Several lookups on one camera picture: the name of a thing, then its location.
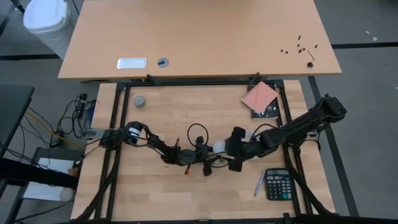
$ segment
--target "book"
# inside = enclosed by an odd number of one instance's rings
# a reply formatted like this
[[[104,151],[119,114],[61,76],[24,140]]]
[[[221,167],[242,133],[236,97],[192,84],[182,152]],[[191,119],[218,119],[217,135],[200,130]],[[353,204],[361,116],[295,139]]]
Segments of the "book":
[[[279,116],[277,105],[278,93],[264,82],[256,86],[248,86],[248,93],[242,98],[251,109],[251,118],[276,119]]]

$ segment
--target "black calculator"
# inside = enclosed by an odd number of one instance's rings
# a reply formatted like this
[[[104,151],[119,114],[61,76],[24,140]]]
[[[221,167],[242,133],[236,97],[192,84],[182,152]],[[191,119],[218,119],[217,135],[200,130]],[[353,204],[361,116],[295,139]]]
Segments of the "black calculator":
[[[287,169],[267,169],[265,179],[268,200],[292,199],[292,179]]]

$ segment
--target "gray floor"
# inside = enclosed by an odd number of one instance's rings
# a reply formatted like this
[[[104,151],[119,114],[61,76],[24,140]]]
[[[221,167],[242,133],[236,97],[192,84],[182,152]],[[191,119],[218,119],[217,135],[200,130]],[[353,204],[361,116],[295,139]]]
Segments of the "gray floor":
[[[81,8],[83,0],[76,0]],[[398,41],[398,1],[395,0],[317,0],[320,17],[332,44]],[[0,21],[9,10],[8,0],[0,1]],[[73,22],[77,14],[73,12]],[[0,55],[51,54],[51,50],[30,35],[22,26],[22,16],[12,15],[0,37]],[[321,93],[337,96],[348,110],[347,117],[333,125],[338,147],[353,189],[358,210],[363,217],[398,219],[398,200],[395,191],[398,179],[398,48],[336,50],[343,71],[342,76],[317,78]],[[55,124],[66,103],[80,93],[89,99],[96,97],[97,83],[57,80],[62,61],[28,60],[0,61],[0,83],[27,84],[36,91],[31,107]],[[307,78],[300,78],[307,100],[315,101]],[[322,160],[333,201],[338,213],[347,215],[340,183],[326,142],[321,136]],[[32,156],[42,143],[26,134],[26,154]],[[11,149],[22,150],[22,136],[17,131]],[[17,188],[8,187],[0,200],[0,223],[4,221]],[[27,201],[20,217],[52,208],[59,203]],[[26,223],[55,223],[67,221],[72,205],[61,210],[32,218]]]

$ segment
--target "pink sticky note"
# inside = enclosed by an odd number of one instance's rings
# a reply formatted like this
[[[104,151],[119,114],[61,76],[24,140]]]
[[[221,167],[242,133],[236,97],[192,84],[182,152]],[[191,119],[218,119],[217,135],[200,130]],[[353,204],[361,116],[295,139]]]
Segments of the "pink sticky note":
[[[267,106],[278,96],[271,87],[264,82],[259,82],[241,100],[256,113],[262,113]]]

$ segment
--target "wooden table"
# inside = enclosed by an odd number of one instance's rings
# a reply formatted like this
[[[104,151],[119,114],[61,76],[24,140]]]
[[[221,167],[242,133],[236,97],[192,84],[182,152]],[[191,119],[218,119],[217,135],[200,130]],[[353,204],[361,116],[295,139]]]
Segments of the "wooden table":
[[[146,68],[117,69],[119,58],[146,58]],[[160,58],[170,64],[160,68]],[[308,68],[308,62],[314,66]],[[241,77],[257,72],[341,73],[313,0],[85,1],[58,77]]]
[[[286,80],[284,85],[292,117],[296,118],[307,112],[300,82]],[[109,127],[115,88],[116,84],[100,85],[93,128]],[[234,126],[254,130],[264,122],[275,124],[274,120],[251,119],[249,110],[240,102],[245,92],[244,85],[134,87],[130,90],[130,99],[135,95],[142,95],[146,99],[146,105],[137,109],[130,102],[126,121],[146,123],[153,133],[158,134],[169,145],[174,144],[179,137],[182,148],[192,148],[186,137],[187,129],[192,123],[206,126],[210,134],[210,145],[215,140],[229,137]],[[122,94],[118,111],[121,111],[123,98]],[[204,131],[192,128],[191,138],[195,140],[199,135],[205,136]],[[90,145],[87,151],[94,147],[96,143]],[[324,206],[333,211],[317,145],[313,141],[307,141],[301,150],[308,186]],[[72,218],[79,216],[95,195],[103,157],[104,149],[98,148],[85,158]],[[205,177],[202,167],[201,164],[192,166],[190,175],[187,176],[184,175],[186,167],[164,164],[152,149],[134,148],[124,144],[113,220],[279,218],[284,212],[294,216],[292,202],[269,201],[264,189],[257,197],[253,197],[261,173],[266,168],[284,167],[281,148],[261,159],[246,161],[242,172],[233,172],[225,167],[213,169],[213,173]],[[304,210],[301,190],[298,189],[297,192]],[[104,198],[103,211],[106,211],[107,195]]]

